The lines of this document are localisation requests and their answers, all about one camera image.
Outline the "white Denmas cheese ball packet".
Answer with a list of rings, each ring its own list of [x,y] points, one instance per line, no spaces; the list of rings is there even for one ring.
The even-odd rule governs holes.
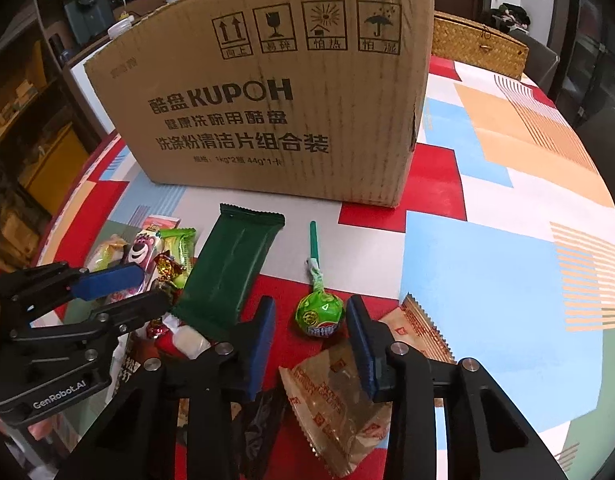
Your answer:
[[[98,272],[116,266],[123,261],[126,240],[113,234],[107,240],[101,242],[87,259],[85,266],[90,272]]]

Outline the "light green candy packet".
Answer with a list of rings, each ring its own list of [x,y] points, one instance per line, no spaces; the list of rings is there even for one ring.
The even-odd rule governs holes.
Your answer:
[[[194,242],[196,230],[193,228],[177,228],[160,231],[163,247],[161,252],[169,252],[184,268],[184,273],[172,284],[178,289],[184,289],[193,268]]]

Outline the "pink bear candy packet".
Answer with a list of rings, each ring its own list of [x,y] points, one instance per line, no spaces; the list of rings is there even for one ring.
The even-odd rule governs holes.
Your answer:
[[[155,269],[153,259],[164,250],[161,232],[177,228],[179,222],[178,218],[159,216],[158,214],[150,214],[144,219],[140,231],[136,234],[132,244],[129,245],[122,260],[123,263],[136,263],[137,266],[140,266],[144,271],[144,281],[137,287],[114,292],[106,300],[108,304],[135,296],[149,288]]]

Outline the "dark green snack bar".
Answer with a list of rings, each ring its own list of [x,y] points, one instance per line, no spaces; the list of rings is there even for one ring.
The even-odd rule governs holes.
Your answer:
[[[173,315],[205,338],[225,339],[285,223],[278,212],[222,204]]]

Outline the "green lollipop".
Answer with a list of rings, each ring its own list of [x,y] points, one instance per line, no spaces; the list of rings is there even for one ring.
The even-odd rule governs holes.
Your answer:
[[[328,338],[336,333],[344,315],[342,299],[325,286],[323,270],[319,261],[317,222],[309,222],[309,258],[307,273],[311,279],[311,291],[296,306],[294,320],[298,328],[309,337]]]

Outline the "red wrapped candy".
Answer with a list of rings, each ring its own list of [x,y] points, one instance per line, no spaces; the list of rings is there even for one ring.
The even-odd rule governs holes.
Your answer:
[[[154,264],[155,269],[158,271],[158,278],[163,282],[173,283],[185,270],[169,252],[158,254],[154,258]]]

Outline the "brown translucent snack wrapper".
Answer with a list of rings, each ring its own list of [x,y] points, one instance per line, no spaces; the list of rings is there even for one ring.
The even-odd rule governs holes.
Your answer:
[[[426,358],[456,362],[449,344],[413,296],[406,296],[381,322],[389,326],[395,340],[409,344]],[[279,371],[298,426],[325,465],[328,477],[353,474],[388,437],[391,405],[368,398],[347,340],[290,370]]]

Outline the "colourful patterned tablecloth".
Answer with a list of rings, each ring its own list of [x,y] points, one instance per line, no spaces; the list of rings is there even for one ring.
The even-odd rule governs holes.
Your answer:
[[[531,81],[434,58],[395,209],[158,185],[111,136],[71,186],[37,260],[81,264],[154,214],[207,237],[222,204],[286,219],[249,299],[277,302],[267,387],[323,348],[294,322],[316,223],[326,285],[361,295],[376,318],[414,297],[456,358],[484,365],[570,478],[594,477],[615,449],[615,208],[577,135]]]

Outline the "brown cardboard box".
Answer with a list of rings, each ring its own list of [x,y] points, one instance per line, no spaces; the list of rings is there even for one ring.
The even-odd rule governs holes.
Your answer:
[[[395,207],[434,0],[180,0],[85,66],[158,183]]]

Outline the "dark chair right side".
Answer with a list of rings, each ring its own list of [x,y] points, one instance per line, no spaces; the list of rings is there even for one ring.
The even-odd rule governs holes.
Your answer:
[[[615,210],[615,107],[604,108],[575,132],[603,179]],[[611,233],[615,241],[615,219]]]

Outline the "dark chair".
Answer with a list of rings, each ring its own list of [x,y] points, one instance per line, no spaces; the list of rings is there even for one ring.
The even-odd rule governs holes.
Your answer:
[[[524,73],[526,73],[544,93],[548,93],[560,61],[559,55],[520,28],[511,29],[508,35],[519,40],[529,48]]]
[[[615,107],[604,108],[575,132],[603,179],[615,210]],[[615,241],[615,219],[611,233]]]

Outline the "woven wicker box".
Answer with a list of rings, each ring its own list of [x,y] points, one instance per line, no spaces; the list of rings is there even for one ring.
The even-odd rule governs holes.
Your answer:
[[[520,80],[529,47],[495,28],[435,11],[431,53]]]

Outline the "dark chair far right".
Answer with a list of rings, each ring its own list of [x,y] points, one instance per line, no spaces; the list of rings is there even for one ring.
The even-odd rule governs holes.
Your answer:
[[[520,28],[511,29],[508,35],[519,40],[529,48],[524,73],[526,73],[544,93],[548,93],[560,61],[559,55]]]

